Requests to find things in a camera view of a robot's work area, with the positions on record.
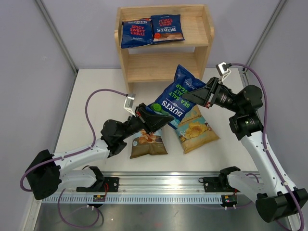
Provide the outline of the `blue green Burts vinegar bag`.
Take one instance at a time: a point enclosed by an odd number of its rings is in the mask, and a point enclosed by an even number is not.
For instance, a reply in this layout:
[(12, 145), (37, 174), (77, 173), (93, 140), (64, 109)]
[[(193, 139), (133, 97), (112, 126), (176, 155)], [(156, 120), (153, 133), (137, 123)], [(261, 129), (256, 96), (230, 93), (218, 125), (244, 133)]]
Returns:
[(205, 86), (205, 83), (195, 78), (186, 68), (178, 65), (174, 81), (164, 89), (157, 99), (148, 105), (150, 111), (159, 115), (172, 116), (173, 120), (169, 125), (177, 129), (178, 125), (196, 105), (183, 98), (183, 95)]

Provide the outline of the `blue Burts chilli bag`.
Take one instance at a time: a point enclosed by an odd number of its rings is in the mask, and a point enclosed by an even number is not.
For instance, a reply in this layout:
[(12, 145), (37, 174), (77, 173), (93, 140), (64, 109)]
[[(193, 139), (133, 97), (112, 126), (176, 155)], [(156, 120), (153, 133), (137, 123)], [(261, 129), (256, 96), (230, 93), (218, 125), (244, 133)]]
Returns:
[(153, 43), (184, 41), (180, 14), (152, 15)]
[(153, 44), (153, 29), (150, 18), (122, 22), (121, 48), (129, 49)]

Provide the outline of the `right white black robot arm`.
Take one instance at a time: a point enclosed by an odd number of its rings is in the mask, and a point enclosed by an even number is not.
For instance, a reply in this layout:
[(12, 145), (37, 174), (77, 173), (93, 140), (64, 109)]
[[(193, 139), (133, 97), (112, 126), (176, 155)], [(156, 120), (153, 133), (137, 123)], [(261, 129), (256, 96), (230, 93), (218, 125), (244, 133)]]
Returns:
[(237, 167), (229, 167), (220, 171), (218, 184), (222, 190), (233, 188), (243, 193), (269, 223), (299, 213), (308, 200), (308, 192), (296, 187), (275, 154), (270, 153), (265, 123), (257, 115), (263, 105), (262, 97), (262, 90), (255, 85), (234, 94), (216, 77), (210, 78), (204, 87), (183, 95), (199, 106), (218, 105), (235, 113), (229, 118), (231, 131), (249, 152), (263, 183), (258, 184)]

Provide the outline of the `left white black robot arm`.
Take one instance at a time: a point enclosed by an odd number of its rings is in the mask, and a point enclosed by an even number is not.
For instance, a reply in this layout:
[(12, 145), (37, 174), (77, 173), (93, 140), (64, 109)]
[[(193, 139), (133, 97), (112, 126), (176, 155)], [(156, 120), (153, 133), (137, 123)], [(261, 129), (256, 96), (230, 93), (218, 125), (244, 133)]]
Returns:
[(37, 200), (45, 199), (64, 188), (83, 187), (94, 192), (100, 191), (104, 186), (101, 171), (97, 167), (80, 170), (80, 166), (115, 156), (126, 147), (126, 138), (141, 130), (155, 133), (172, 120), (172, 116), (151, 112), (141, 103), (135, 114), (129, 116), (125, 122), (113, 119), (105, 121), (102, 136), (90, 145), (54, 154), (49, 150), (40, 151), (22, 179), (28, 181), (29, 191)]

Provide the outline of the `light blue cassava chips bag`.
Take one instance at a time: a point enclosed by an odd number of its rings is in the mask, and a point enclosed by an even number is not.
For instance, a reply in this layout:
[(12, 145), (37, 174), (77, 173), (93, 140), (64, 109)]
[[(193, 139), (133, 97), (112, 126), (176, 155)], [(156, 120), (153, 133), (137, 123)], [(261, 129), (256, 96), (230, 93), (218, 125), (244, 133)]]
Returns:
[(166, 155), (168, 154), (162, 138), (162, 130), (155, 133), (147, 133), (144, 129), (135, 133), (132, 138), (132, 149), (130, 159), (144, 155)]

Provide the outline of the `yellow kettle chips bag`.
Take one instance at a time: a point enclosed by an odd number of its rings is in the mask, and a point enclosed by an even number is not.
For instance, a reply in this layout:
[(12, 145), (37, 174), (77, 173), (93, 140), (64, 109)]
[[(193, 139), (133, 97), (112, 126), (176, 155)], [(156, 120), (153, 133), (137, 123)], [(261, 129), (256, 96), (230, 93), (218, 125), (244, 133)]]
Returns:
[(219, 139), (197, 105), (185, 115), (175, 131), (185, 154)]

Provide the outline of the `wooden two-tier shelf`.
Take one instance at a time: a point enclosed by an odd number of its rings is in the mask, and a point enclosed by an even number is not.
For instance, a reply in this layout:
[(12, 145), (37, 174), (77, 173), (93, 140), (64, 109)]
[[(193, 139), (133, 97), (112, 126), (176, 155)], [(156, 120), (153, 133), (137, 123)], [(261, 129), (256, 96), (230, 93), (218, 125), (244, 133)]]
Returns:
[[(153, 52), (130, 53), (121, 48), (124, 21), (158, 14), (179, 14), (185, 40), (153, 45)], [(206, 4), (130, 6), (117, 9), (114, 37), (126, 89), (132, 92), (134, 83), (172, 81), (179, 64), (202, 79), (215, 30)]]

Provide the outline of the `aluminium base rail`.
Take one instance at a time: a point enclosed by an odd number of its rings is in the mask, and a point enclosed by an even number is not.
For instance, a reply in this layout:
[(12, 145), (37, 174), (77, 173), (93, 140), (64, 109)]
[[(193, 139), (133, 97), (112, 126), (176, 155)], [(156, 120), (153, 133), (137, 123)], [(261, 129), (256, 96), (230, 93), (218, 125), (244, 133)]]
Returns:
[(42, 199), (46, 204), (81, 204), (99, 206), (106, 204), (128, 205), (225, 205), (239, 207), (240, 198), (255, 202), (256, 197), (245, 194), (239, 186), (235, 194), (218, 190), (205, 191), (198, 180), (217, 177), (217, 172), (105, 172), (114, 192), (77, 192), (67, 189), (56, 191)]

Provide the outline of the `right aluminium frame post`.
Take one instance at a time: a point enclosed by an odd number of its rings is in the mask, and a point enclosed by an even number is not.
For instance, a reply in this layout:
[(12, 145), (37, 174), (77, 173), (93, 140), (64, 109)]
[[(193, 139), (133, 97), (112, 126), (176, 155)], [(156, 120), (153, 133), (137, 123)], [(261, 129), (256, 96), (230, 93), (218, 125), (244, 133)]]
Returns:
[(249, 58), (246, 62), (247, 66), (251, 66), (253, 61), (256, 59), (262, 45), (266, 41), (268, 35), (270, 34), (271, 30), (276, 24), (277, 19), (279, 18), (280, 14), (282, 13), (283, 9), (285, 8), (286, 4), (289, 2), (289, 0), (279, 0), (275, 9), (273, 10), (269, 20), (266, 23), (266, 26), (264, 27), (259, 39), (257, 40), (257, 43), (255, 44), (251, 54), (249, 55)]

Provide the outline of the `aluminium frame post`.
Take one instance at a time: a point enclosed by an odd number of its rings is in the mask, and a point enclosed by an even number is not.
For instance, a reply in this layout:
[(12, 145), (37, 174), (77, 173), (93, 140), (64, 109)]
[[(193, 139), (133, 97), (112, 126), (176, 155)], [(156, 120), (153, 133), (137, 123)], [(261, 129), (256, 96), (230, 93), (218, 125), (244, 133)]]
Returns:
[(276, 24), (277, 19), (279, 18), (280, 14), (282, 13), (283, 9), (285, 8), (286, 4), (289, 2), (289, 0), (279, 0), (275, 9), (273, 10), (269, 20), (266, 23), (266, 26), (264, 27), (259, 39), (257, 40), (257, 43), (255, 44), (251, 54), (249, 55), (249, 58), (246, 62), (247, 66), (251, 66), (253, 61), (256, 59), (262, 45), (266, 41), (268, 35), (270, 34), (271, 30)]
[(36, 4), (36, 6), (38, 7), (39, 11), (42, 14), (42, 17), (44, 18), (49, 30), (51, 31), (54, 39), (56, 40), (60, 50), (62, 51), (66, 61), (68, 62), (70, 68), (72, 69), (74, 75), (76, 76), (78, 74), (78, 68), (70, 54), (70, 52), (68, 51), (45, 3), (42, 0), (34, 0), (34, 3)]

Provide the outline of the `left aluminium frame post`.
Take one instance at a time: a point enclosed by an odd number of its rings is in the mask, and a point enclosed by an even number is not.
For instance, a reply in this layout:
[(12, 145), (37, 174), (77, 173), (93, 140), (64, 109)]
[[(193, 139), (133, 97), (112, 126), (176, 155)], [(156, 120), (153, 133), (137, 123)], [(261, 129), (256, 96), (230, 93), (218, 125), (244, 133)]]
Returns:
[(74, 75), (76, 76), (78, 74), (78, 68), (70, 54), (70, 52), (68, 51), (45, 3), (42, 0), (34, 0), (34, 3), (36, 4), (36, 6), (38, 7), (39, 11), (42, 14), (42, 17), (44, 18), (49, 30), (51, 31), (54, 39), (56, 40), (60, 50), (62, 51), (66, 61), (68, 62), (70, 68), (72, 69)]

